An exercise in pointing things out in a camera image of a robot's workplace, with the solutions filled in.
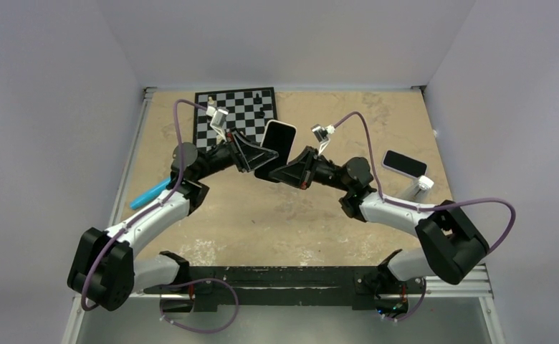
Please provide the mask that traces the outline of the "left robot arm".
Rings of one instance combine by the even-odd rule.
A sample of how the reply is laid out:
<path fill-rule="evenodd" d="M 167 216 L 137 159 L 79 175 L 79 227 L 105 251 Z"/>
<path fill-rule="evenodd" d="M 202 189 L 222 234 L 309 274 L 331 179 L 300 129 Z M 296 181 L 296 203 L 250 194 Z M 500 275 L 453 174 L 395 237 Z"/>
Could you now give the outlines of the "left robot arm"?
<path fill-rule="evenodd" d="M 118 309 L 135 290 L 163 285 L 172 293 L 183 292 L 189 273 L 172 254 L 160 254 L 148 263 L 151 272 L 135 268 L 135 257 L 173 224 L 192 215 L 209 192 L 201 179 L 232 166 L 247 173 L 279 158 L 279 152 L 258 145 L 238 130 L 212 149 L 179 142 L 173 151 L 167 187 L 126 220 L 107 229 L 94 227 L 81 236 L 67 278 L 70 289 L 81 296 L 85 311 L 102 307 Z"/>

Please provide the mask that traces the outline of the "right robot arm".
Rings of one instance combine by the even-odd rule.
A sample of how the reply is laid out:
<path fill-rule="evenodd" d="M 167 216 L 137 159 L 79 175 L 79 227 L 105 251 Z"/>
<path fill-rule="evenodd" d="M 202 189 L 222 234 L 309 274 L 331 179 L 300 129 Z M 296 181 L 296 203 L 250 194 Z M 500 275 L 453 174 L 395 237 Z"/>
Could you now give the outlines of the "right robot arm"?
<path fill-rule="evenodd" d="M 371 186 L 373 175 L 364 157 L 338 166 L 306 147 L 296 159 L 270 171 L 269 177 L 302 190 L 312 183 L 343 190 L 339 202 L 347 217 L 416 237 L 420 248 L 398 250 L 379 264 L 378 282 L 386 291 L 396 291 L 406 280 L 433 275 L 457 285 L 490 252 L 487 240 L 452 201 L 436 209 L 394 197 L 382 199 Z"/>

